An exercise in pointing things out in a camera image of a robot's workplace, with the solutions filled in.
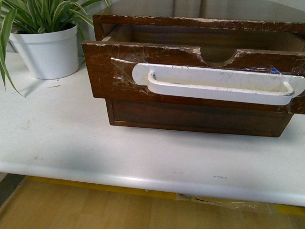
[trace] drawer front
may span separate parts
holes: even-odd
[[[201,57],[200,47],[129,42],[84,42],[82,46],[94,97],[305,113],[304,92],[289,105],[274,106],[159,95],[150,92],[146,86],[136,85],[132,79],[132,70],[139,62],[209,67]],[[291,72],[295,69],[296,62],[301,66],[304,64],[299,53],[245,50],[236,52],[234,61],[228,63],[226,68],[243,69],[249,65],[266,66],[268,63],[282,72]]]
[[[293,114],[106,100],[111,125],[279,137]]]

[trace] white handle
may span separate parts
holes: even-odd
[[[241,88],[204,86],[195,84],[169,83],[156,80],[155,72],[148,72],[147,87],[156,94],[174,95],[192,98],[215,99],[243,103],[285,105],[288,104],[294,89],[288,82],[283,82],[279,92],[259,91]]]

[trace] floor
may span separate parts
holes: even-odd
[[[172,193],[154,192],[158,198],[111,189],[28,177],[0,208],[0,229],[305,228],[305,208],[287,206],[290,214],[283,214],[283,206],[269,214],[178,201]]]

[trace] drawer handle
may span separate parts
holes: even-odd
[[[281,91],[267,92],[239,88],[213,87],[194,84],[162,82],[155,79],[154,71],[148,72],[148,89],[156,94],[174,95],[201,99],[215,99],[253,104],[285,105],[295,94],[288,82],[283,82]]]
[[[295,96],[291,83],[302,87],[298,94],[305,88],[300,76],[147,63],[137,64],[132,77],[156,94],[268,105],[288,104]]]

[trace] white flower pot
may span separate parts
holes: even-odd
[[[39,79],[59,79],[79,68],[77,25],[60,32],[43,34],[11,33],[14,43],[30,72]]]

